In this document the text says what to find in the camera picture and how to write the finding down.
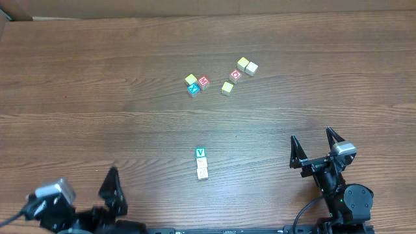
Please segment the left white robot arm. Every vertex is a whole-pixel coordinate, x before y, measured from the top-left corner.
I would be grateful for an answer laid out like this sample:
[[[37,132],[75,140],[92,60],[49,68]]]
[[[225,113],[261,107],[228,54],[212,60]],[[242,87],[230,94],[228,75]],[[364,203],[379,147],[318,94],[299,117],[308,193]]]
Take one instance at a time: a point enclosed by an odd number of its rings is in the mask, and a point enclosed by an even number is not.
[[[105,200],[104,207],[93,207],[77,212],[61,195],[43,198],[31,196],[21,212],[26,220],[38,220],[40,227],[59,233],[136,233],[148,234],[146,225],[140,222],[118,220],[127,214],[127,202],[119,198]]]

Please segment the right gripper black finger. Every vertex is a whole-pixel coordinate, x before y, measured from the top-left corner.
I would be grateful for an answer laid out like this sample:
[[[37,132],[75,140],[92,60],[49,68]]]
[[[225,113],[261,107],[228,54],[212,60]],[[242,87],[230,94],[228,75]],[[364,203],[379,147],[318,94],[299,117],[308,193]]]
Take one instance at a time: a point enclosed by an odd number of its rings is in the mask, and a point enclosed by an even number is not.
[[[291,156],[289,167],[301,168],[308,161],[307,155],[295,135],[291,136]]]
[[[331,150],[345,143],[345,139],[339,136],[331,127],[326,128],[326,136]]]

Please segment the blue T wooden block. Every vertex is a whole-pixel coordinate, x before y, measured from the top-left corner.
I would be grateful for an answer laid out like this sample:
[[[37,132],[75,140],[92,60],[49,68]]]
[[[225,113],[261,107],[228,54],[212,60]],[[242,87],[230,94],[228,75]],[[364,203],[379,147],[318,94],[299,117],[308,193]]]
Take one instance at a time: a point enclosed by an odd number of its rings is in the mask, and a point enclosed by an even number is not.
[[[206,157],[197,157],[196,163],[198,168],[207,168],[207,158]]]

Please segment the W wooden block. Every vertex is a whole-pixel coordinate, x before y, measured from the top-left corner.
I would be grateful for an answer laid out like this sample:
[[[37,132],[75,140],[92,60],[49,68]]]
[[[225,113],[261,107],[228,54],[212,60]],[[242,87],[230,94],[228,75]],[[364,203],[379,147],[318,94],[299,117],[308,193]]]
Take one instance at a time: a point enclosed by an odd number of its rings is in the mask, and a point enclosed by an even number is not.
[[[208,168],[197,168],[198,180],[204,180],[209,178]]]

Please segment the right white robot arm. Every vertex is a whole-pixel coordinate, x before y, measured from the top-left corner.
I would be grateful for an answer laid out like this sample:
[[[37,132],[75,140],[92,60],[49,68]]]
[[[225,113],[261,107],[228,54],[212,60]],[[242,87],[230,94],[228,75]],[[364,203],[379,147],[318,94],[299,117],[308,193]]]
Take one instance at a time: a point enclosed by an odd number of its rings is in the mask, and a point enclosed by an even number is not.
[[[330,152],[321,158],[309,160],[295,135],[291,136],[289,167],[301,168],[301,176],[313,176],[322,195],[308,203],[296,215],[291,225],[277,229],[148,229],[144,224],[118,220],[115,225],[97,229],[94,233],[374,233],[365,222],[371,219],[374,193],[366,186],[346,184],[341,174],[356,156],[353,143],[339,136],[331,127],[326,128]],[[105,200],[113,216],[127,214],[127,204],[122,196],[116,168],[111,168],[105,178],[99,196]],[[312,205],[324,200],[330,217],[318,218],[315,225],[298,226],[301,215]]]

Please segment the green A wooden block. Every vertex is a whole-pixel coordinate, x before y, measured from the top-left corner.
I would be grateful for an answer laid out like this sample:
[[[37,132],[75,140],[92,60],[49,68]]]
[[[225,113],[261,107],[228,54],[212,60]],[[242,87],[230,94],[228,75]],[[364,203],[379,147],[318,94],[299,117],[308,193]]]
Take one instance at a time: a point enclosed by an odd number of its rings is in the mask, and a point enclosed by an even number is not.
[[[195,149],[195,156],[196,156],[196,158],[206,157],[205,148],[196,148]]]

